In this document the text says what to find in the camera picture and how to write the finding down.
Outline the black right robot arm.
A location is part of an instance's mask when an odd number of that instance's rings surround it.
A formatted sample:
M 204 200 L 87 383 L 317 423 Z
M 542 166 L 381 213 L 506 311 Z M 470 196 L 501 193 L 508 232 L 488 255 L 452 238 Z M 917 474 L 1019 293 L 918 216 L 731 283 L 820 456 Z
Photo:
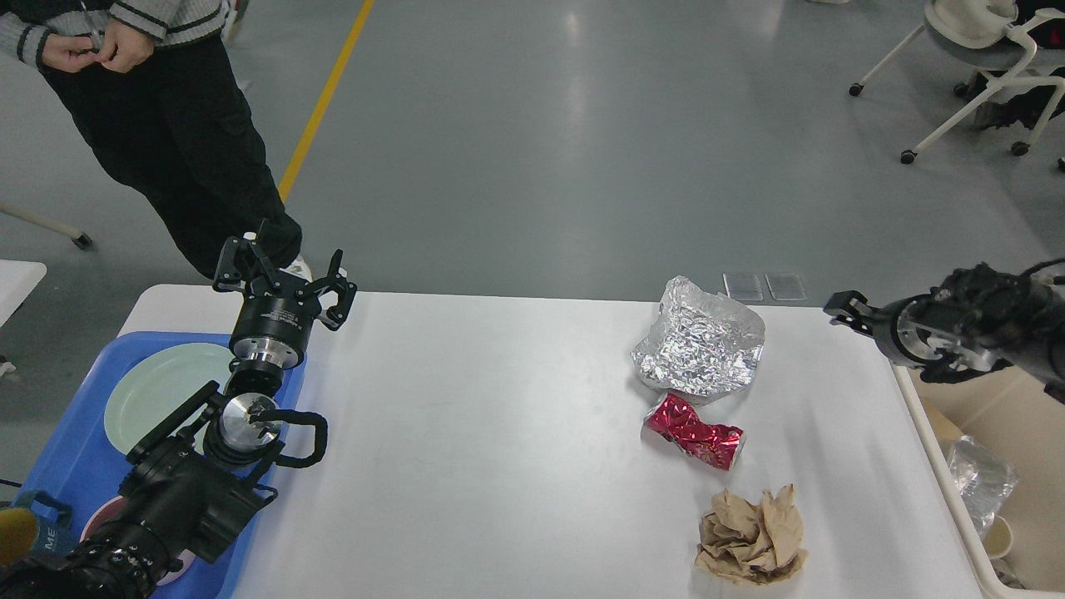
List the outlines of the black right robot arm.
M 874 307 L 856 290 L 830 296 L 830 323 L 871 338 L 891 365 L 917 370 L 928 384 L 958 384 L 1020 368 L 1064 399 L 1063 277 L 1041 276 L 1060 259 L 1019 275 L 980 263 L 956 269 L 924 295 Z

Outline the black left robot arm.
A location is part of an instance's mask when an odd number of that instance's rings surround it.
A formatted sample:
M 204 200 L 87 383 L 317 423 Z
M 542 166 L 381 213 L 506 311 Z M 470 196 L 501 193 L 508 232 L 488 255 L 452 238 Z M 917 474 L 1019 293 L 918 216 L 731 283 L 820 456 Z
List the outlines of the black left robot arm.
M 281 408 L 283 375 L 302 365 L 313 322 L 337 330 L 357 284 L 343 250 L 316 280 L 273 265 L 258 236 L 229 238 L 212 287 L 243 296 L 225 384 L 210 381 L 126 453 L 125 500 L 85 541 L 66 552 L 31 550 L 2 568 L 4 598 L 148 598 L 190 552 L 215 562 L 276 489 L 271 467 L 323 459 L 329 425 L 318 412 Z

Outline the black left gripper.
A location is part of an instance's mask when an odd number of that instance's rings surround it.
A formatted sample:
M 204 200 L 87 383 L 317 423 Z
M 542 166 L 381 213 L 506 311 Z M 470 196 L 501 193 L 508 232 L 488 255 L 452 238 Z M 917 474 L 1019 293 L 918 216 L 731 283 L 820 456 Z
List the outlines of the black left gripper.
M 358 293 L 337 249 L 323 277 L 308 284 L 285 278 L 262 249 L 258 231 L 230 236 L 223 245 L 213 291 L 244 295 L 229 349 L 240 360 L 258 360 L 290 370 L 305 361 L 313 322 L 335 331 L 350 315 Z

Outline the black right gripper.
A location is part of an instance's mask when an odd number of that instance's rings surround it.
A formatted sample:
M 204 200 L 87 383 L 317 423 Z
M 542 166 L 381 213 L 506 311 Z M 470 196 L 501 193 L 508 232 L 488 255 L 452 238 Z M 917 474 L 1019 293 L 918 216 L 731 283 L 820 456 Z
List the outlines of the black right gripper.
M 932 370 L 989 373 L 999 368 L 997 350 L 977 349 L 954 334 L 918 324 L 914 318 L 925 300 L 931 296 L 896 300 L 875 308 L 859 291 L 845 290 L 826 300 L 823 312 L 830 317 L 830 324 L 874 338 L 883 356 L 894 365 L 905 365 L 927 373 Z

